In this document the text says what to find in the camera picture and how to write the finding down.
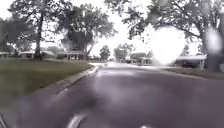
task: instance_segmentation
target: wet road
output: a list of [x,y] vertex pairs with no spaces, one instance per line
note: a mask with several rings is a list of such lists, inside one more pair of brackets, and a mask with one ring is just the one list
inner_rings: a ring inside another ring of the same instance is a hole
[[109,63],[41,103],[19,111],[18,128],[66,128],[80,113],[87,115],[80,128],[224,127],[223,81],[155,68]]
[[97,98],[81,128],[223,128],[224,83],[109,64],[88,84]]

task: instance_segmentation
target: windshield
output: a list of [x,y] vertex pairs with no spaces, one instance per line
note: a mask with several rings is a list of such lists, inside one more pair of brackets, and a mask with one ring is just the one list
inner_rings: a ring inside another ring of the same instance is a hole
[[223,128],[224,1],[0,4],[0,128]]

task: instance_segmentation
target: tree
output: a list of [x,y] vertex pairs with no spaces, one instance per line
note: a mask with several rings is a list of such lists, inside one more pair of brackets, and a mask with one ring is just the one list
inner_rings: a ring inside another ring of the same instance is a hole
[[71,50],[82,50],[88,56],[98,38],[111,37],[116,33],[108,15],[91,4],[74,6],[65,15],[60,15],[58,30],[67,30]]
[[101,60],[107,60],[109,56],[110,56],[110,49],[107,45],[104,45],[102,49],[100,49]]
[[208,51],[206,31],[210,27],[218,30],[221,37],[224,37],[224,16],[221,12],[223,1],[152,0],[147,5],[146,17],[136,9],[137,6],[124,10],[124,5],[131,5],[132,0],[105,0],[105,3],[114,11],[126,13],[127,18],[123,22],[130,26],[130,38],[140,35],[148,25],[153,25],[155,29],[173,26],[185,32],[186,38],[201,40],[203,51],[208,53],[205,68],[209,71],[218,70],[220,59]]
[[186,46],[184,47],[184,50],[183,50],[181,56],[187,56],[188,54],[189,54],[189,46],[186,45]]
[[71,5],[64,0],[15,0],[11,4],[9,11],[14,17],[32,23],[36,28],[36,59],[41,59],[40,42],[45,40],[42,32],[54,32],[50,29],[44,30],[43,26],[49,28],[49,23],[55,22],[58,15],[64,13]]
[[124,60],[133,50],[134,46],[132,44],[120,44],[114,49],[114,56],[118,61]]
[[35,31],[29,23],[18,20],[16,17],[0,20],[1,46],[14,45],[15,50],[31,48]]

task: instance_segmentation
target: green grass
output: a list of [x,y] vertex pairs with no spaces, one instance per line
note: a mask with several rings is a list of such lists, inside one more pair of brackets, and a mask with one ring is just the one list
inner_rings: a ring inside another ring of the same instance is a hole
[[0,60],[0,106],[90,67],[84,62]]
[[191,69],[191,68],[166,68],[166,71],[171,71],[179,74],[199,76],[208,79],[224,80],[224,73],[208,72],[202,69]]

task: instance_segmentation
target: tree trunk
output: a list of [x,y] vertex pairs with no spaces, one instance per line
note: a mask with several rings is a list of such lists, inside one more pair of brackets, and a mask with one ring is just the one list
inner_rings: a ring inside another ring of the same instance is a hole
[[220,63],[222,57],[218,54],[208,54],[205,60],[204,68],[209,72],[220,72]]
[[40,53],[40,42],[42,38],[42,28],[43,28],[43,22],[44,22],[44,16],[45,16],[45,7],[47,4],[47,0],[44,1],[44,6],[41,9],[40,19],[38,21],[38,28],[37,28],[37,38],[36,38],[36,49],[34,54],[34,59],[41,60],[42,56]]
[[90,54],[90,52],[92,51],[92,49],[93,49],[93,45],[92,45],[91,48],[88,50],[87,55]]
[[88,60],[87,44],[84,46],[84,60]]

